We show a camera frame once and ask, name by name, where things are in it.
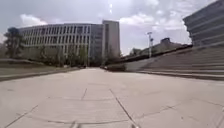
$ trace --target low wall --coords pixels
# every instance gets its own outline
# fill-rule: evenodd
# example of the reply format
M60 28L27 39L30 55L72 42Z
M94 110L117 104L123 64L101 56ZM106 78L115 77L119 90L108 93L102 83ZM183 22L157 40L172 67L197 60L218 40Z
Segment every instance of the low wall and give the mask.
M139 60L134 62L125 63L126 71L137 71L140 68L146 66L149 63L152 63L155 58Z

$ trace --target street light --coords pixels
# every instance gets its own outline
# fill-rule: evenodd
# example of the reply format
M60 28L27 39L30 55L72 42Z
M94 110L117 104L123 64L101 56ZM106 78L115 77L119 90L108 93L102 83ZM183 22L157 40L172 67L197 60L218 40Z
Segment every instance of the street light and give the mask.
M153 38L152 38L152 32L147 33L149 35L149 58L152 57L152 46L153 46Z

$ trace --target curved building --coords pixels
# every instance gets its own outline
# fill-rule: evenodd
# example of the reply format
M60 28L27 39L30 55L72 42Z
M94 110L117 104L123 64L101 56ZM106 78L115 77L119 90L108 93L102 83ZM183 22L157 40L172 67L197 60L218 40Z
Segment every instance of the curved building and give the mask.
M224 0L217 0L184 19L195 46L224 43Z
M120 55L119 22L102 24L49 24L19 29L26 40L23 56L85 54L88 59L106 59Z

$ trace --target blue sky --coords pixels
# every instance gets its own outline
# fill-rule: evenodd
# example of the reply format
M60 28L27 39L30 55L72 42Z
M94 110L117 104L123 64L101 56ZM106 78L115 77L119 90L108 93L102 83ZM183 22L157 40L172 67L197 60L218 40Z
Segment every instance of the blue sky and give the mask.
M51 23L101 23L120 21L121 51L148 46L148 31L154 43L170 37L190 43L182 19L215 0L1 0L0 42L8 27Z

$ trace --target concrete pavement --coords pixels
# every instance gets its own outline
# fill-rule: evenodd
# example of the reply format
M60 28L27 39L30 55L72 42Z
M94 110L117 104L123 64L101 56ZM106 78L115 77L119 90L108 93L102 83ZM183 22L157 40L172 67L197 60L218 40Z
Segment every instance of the concrete pavement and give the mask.
M0 128L224 128L224 82L84 69L0 82Z

